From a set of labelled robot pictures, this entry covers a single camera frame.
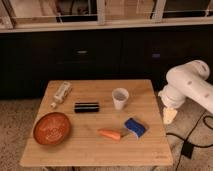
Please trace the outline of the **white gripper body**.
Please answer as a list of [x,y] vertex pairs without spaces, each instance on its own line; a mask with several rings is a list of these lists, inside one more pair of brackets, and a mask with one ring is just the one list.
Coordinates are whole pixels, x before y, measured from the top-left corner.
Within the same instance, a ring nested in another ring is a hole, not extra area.
[[168,108],[177,109],[184,103],[184,95],[171,85],[166,85],[158,96]]

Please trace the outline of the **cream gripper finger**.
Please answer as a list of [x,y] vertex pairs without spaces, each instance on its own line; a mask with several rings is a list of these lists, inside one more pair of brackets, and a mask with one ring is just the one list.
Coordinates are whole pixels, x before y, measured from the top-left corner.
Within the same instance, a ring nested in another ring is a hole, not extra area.
[[174,118],[176,117],[176,115],[177,115],[176,109],[165,107],[163,109],[163,122],[165,124],[171,124]]

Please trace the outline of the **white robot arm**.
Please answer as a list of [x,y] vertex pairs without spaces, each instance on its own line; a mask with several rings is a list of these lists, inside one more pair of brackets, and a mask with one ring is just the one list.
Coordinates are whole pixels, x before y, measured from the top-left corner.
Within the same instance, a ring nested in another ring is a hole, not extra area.
[[190,98],[213,114],[213,85],[207,82],[209,66],[202,60],[178,65],[166,74],[167,84],[158,93],[164,104],[163,123],[171,124],[177,109]]

